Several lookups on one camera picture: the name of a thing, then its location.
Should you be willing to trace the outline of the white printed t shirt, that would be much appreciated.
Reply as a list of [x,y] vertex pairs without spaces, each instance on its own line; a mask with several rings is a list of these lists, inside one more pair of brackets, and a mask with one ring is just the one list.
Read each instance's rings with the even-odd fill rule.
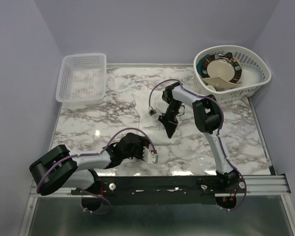
[[168,104],[162,100],[162,92],[155,90],[149,102],[151,90],[142,88],[133,92],[135,101],[135,110],[138,113],[139,129],[144,131],[156,146],[177,145],[183,141],[182,138],[182,122],[191,118],[191,109],[189,107],[181,107],[177,117],[178,126],[174,135],[169,138],[164,125],[158,120],[162,113],[165,113]]

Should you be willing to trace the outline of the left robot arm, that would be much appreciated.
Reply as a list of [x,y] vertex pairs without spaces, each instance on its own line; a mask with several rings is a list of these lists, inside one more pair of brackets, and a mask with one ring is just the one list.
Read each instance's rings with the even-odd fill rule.
[[120,141],[110,142],[99,153],[84,151],[71,154],[66,145],[58,145],[34,161],[29,171],[37,185],[36,192],[46,196],[60,189],[75,173],[90,169],[111,169],[128,158],[143,159],[151,140],[127,133]]

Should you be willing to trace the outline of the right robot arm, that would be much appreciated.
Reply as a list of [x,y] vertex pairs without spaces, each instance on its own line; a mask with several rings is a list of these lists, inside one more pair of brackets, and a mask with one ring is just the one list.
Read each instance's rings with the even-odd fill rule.
[[165,127],[168,138],[171,138],[178,126],[177,116],[182,105],[190,107],[193,111],[194,123],[197,129],[206,137],[216,166],[217,189],[223,193],[238,186],[247,191],[243,175],[228,159],[229,153],[223,141],[221,129],[224,123],[224,113],[213,95],[200,95],[185,89],[180,82],[165,87],[162,99],[168,104],[165,113],[158,120]]

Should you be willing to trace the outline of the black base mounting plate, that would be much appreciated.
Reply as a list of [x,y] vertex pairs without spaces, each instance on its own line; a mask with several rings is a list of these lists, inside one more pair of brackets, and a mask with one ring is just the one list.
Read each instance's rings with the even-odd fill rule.
[[215,176],[98,177],[88,188],[71,192],[82,197],[86,211],[102,205],[218,205],[226,211],[240,206],[237,195],[247,193],[238,172]]

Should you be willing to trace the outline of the beige plastic dish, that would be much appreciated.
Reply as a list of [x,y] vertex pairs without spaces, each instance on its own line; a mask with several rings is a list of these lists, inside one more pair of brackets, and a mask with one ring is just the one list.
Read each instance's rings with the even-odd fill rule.
[[229,81],[224,80],[220,76],[202,78],[201,81],[205,83],[207,86],[212,86],[215,89],[219,89],[219,90],[236,89],[242,86],[242,83],[231,83]]

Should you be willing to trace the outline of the striped rim plate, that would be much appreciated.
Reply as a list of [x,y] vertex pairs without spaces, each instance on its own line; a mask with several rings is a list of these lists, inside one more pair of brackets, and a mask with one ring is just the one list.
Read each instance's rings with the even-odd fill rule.
[[196,69],[202,78],[221,77],[232,84],[238,83],[242,74],[240,63],[230,52],[205,55],[196,65]]

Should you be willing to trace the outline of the white round dish basket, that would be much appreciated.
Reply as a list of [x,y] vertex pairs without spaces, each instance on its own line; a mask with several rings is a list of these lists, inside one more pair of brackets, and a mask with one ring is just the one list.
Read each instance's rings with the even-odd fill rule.
[[236,45],[202,50],[195,56],[193,68],[196,91],[212,94],[221,103],[252,96],[272,77],[261,57]]

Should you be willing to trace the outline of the white rectangular perforated basket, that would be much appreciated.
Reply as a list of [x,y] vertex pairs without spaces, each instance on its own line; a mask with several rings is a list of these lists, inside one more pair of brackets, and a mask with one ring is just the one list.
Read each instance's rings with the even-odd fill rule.
[[65,56],[59,71],[56,100],[72,106],[100,104],[106,93],[106,80],[105,54]]

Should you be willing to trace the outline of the white oval dish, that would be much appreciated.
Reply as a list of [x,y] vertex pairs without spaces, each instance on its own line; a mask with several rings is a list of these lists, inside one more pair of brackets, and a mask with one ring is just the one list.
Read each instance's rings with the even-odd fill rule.
[[257,67],[249,64],[242,64],[241,69],[242,72],[239,80],[241,87],[251,86],[262,82],[263,75],[261,70]]

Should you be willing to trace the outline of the aluminium rail frame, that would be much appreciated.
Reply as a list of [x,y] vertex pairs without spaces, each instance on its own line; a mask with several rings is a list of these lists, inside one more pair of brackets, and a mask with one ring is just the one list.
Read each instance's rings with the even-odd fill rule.
[[295,210],[284,175],[244,176],[240,206],[226,211],[218,205],[102,205],[86,211],[82,197],[101,176],[76,173],[56,192],[42,196],[33,186],[22,222],[22,236],[295,236]]

